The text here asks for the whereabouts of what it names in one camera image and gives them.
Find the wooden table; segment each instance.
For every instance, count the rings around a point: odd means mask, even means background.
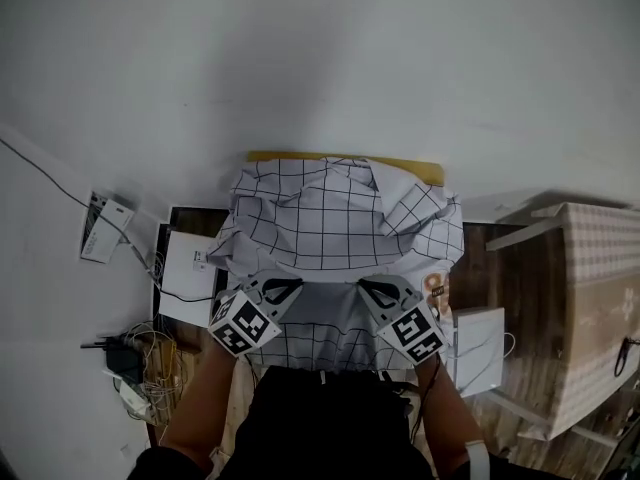
[[[542,413],[529,411],[536,425],[530,435],[552,439],[599,407],[638,368],[640,347],[632,347],[625,368],[619,376],[614,374],[623,339],[640,333],[640,313],[636,311],[640,300],[640,213],[563,203],[534,216],[543,220],[489,242],[487,251],[552,229],[562,230],[566,272],[563,354],[551,407]],[[517,403],[517,399],[505,397],[503,402]]]

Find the black shirt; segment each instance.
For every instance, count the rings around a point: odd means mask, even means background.
[[[256,388],[235,452],[220,478],[419,478],[429,464],[411,444],[408,401],[370,372],[320,376],[270,368]],[[491,477],[554,478],[491,458]],[[202,480],[206,474],[169,448],[146,450],[129,480]],[[469,478],[463,465],[455,480]]]

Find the cloth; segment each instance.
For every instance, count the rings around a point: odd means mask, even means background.
[[[270,368],[238,429],[222,480],[237,478],[424,478],[429,464],[409,441],[406,399],[370,372],[320,376]],[[153,448],[129,480],[203,480],[184,455]],[[465,464],[453,480],[469,478]],[[542,479],[552,475],[491,457],[491,478]]]
[[[282,335],[251,361],[324,370],[411,367],[376,336],[353,283],[397,274],[430,299],[432,289],[444,289],[464,252],[457,195],[370,160],[271,160],[245,164],[229,209],[210,262],[238,278],[282,269],[306,282],[279,323]]]
[[[534,213],[562,222],[567,272],[567,322],[562,368],[550,428],[530,435],[551,439],[600,406],[633,375],[640,347],[632,347],[614,376],[625,336],[640,336],[640,213],[563,203]]]

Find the sticker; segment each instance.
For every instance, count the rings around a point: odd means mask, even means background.
[[[240,311],[233,317],[233,322],[255,343],[269,327],[269,320],[254,307],[251,302],[245,302]]]
[[[213,331],[213,335],[226,347],[233,355],[241,354],[249,350],[251,345],[229,324],[223,325],[220,329]]]
[[[195,251],[193,254],[193,270],[196,272],[204,272],[207,270],[207,253],[204,251]]]
[[[416,363],[419,363],[437,351],[441,346],[442,342],[440,338],[438,338],[435,333],[431,333],[420,343],[407,350],[407,354],[409,354]]]
[[[396,320],[392,327],[403,347],[431,330],[431,326],[418,308],[414,308]]]
[[[449,307],[449,274],[432,272],[422,279],[422,293],[429,306],[435,307],[445,318],[450,316]]]

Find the white wall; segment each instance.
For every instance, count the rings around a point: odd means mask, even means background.
[[[11,130],[0,133],[68,190],[89,182]],[[108,266],[79,259],[84,210],[0,145],[0,449],[21,480],[122,479],[145,446],[101,373],[96,333],[148,319],[151,287],[126,247]],[[137,245],[154,224],[138,222]]]
[[[639,28],[640,0],[0,0],[0,121],[157,215],[224,204],[250,148],[441,162],[470,211],[637,202]]]
[[[0,123],[160,218],[267,148],[440,162],[468,217],[638,203],[639,27],[640,0],[0,0]],[[123,478],[143,433],[77,347],[148,282],[80,263],[82,210],[2,148],[0,184],[0,448],[25,480]]]

